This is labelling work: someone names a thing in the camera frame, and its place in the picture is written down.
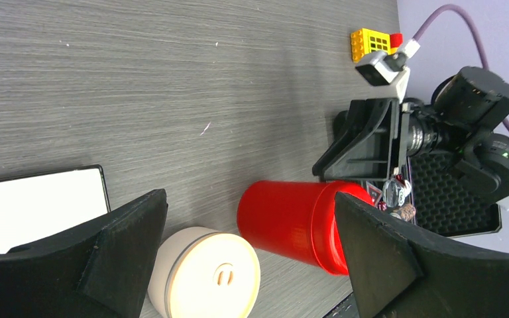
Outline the red tall cup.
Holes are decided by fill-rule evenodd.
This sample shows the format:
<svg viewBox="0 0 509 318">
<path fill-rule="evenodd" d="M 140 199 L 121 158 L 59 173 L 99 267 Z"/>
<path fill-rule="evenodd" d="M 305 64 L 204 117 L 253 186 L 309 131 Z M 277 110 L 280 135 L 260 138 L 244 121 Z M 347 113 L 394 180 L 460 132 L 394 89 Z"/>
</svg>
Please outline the red tall cup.
<svg viewBox="0 0 509 318">
<path fill-rule="evenodd" d="M 255 248 L 319 266 L 311 224 L 323 188 L 310 182 L 253 183 L 243 193 L 237 208 L 240 235 Z"/>
</svg>

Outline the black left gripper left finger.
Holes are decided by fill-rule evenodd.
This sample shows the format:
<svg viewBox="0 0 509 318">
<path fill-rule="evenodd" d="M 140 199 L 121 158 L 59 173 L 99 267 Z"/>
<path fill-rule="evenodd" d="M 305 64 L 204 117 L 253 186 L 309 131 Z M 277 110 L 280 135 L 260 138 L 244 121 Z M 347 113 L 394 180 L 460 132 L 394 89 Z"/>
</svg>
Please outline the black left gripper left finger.
<svg viewBox="0 0 509 318">
<path fill-rule="evenodd" d="M 0 254 L 0 317 L 138 317 L 167 212 L 154 189 Z"/>
</svg>

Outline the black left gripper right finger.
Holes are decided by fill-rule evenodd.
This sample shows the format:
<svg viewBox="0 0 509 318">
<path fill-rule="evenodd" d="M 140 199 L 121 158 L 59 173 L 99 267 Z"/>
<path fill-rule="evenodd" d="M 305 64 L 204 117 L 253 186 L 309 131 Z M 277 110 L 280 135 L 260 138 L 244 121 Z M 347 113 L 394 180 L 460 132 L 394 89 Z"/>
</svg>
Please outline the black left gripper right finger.
<svg viewBox="0 0 509 318">
<path fill-rule="evenodd" d="M 346 193 L 335 218 L 361 317 L 509 317 L 509 253 L 465 244 Z"/>
</svg>

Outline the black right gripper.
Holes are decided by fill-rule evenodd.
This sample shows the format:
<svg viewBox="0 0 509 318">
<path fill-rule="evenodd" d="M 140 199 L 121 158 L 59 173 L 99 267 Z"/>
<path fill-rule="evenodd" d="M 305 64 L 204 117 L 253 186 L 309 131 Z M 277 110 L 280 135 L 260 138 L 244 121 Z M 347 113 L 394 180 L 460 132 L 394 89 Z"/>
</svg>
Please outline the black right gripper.
<svg viewBox="0 0 509 318">
<path fill-rule="evenodd" d="M 354 99 L 333 120 L 333 142 L 312 167 L 321 181 L 383 182 L 407 159 L 452 153 L 454 130 L 417 98 Z"/>
</svg>

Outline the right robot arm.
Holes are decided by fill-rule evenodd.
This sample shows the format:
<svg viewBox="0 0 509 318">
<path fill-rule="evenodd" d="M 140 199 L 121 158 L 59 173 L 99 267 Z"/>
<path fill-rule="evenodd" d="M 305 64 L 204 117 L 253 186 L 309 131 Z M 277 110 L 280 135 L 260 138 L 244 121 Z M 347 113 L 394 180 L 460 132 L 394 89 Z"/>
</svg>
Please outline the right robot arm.
<svg viewBox="0 0 509 318">
<path fill-rule="evenodd" d="M 489 203 L 509 197 L 509 138 L 495 128 L 509 114 L 509 83 L 466 66 L 419 99 L 355 99 L 333 122 L 333 142 L 313 165 L 322 181 L 385 182 L 407 159 L 450 154 L 449 174 Z"/>
</svg>

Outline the steel round lunch container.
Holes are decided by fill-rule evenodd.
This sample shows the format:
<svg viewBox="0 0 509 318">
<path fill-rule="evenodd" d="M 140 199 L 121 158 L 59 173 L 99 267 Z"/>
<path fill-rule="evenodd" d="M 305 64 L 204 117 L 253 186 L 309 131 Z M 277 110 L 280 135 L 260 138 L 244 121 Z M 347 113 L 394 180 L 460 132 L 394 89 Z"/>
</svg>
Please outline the steel round lunch container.
<svg viewBox="0 0 509 318">
<path fill-rule="evenodd" d="M 161 244 L 148 285 L 150 301 L 161 316 L 170 317 L 167 300 L 168 286 L 178 261 L 191 247 L 213 233 L 218 231 L 205 227 L 188 227 L 174 233 Z"/>
</svg>

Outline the red round lid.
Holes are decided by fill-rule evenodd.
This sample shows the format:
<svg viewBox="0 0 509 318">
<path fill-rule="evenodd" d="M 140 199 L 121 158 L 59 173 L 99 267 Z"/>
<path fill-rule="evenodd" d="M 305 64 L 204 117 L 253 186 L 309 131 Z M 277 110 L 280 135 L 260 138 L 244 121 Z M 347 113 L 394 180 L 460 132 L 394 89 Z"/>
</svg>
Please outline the red round lid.
<svg viewBox="0 0 509 318">
<path fill-rule="evenodd" d="M 312 183 L 315 203 L 311 212 L 310 237 L 316 265 L 328 274 L 347 276 L 347 261 L 341 246 L 335 218 L 335 196 L 348 194 L 372 205 L 371 196 L 359 184 L 352 182 Z"/>
</svg>

